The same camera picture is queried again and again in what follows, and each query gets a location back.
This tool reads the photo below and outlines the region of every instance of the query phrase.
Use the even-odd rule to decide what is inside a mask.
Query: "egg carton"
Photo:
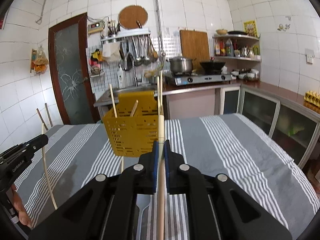
[[[317,106],[320,107],[320,94],[314,91],[308,91],[304,95],[304,100]]]

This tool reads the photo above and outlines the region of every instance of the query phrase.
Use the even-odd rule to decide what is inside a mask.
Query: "wooden cutting board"
[[[201,68],[200,62],[210,60],[208,35],[206,32],[180,30],[182,55],[191,59],[193,69]]]

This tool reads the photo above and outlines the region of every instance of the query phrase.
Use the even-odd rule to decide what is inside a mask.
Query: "wooden door frame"
[[[87,43],[87,13],[72,17],[49,29],[48,49],[49,49],[50,75],[52,80],[53,92],[57,100],[57,106],[58,106],[59,113],[61,115],[63,123],[71,124],[67,110],[64,106],[64,101],[63,101],[60,84],[59,84],[54,36],[56,32],[74,24],[78,24],[79,56],[80,56],[80,62],[81,62],[82,76],[83,78],[87,78],[87,81],[84,82],[85,91],[86,91],[87,99],[89,101],[89,107],[90,107],[90,112],[92,114],[93,121],[97,122],[100,119],[100,117],[99,117],[99,112],[97,108],[93,106],[93,104],[95,103],[95,97],[92,93],[90,76],[89,76],[89,71],[87,67],[86,52],[85,52],[85,49],[88,46],[87,45],[88,44]]]

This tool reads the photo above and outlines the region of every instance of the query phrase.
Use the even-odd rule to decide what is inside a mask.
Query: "stainless steel pot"
[[[172,73],[191,73],[193,64],[191,58],[173,57],[169,58],[170,71]]]

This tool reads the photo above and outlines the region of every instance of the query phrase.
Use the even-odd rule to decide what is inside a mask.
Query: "metal screw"
[[[135,171],[142,171],[143,168],[144,168],[144,167],[143,167],[142,164],[136,164],[136,165],[133,166],[133,169],[134,169]]]
[[[228,176],[225,174],[219,174],[217,177],[218,180],[225,182],[228,179]]]
[[[182,171],[187,171],[190,169],[190,166],[188,164],[181,164],[179,166],[179,169],[182,170]]]
[[[106,176],[104,174],[99,174],[96,176],[96,181],[101,182],[106,180]]]

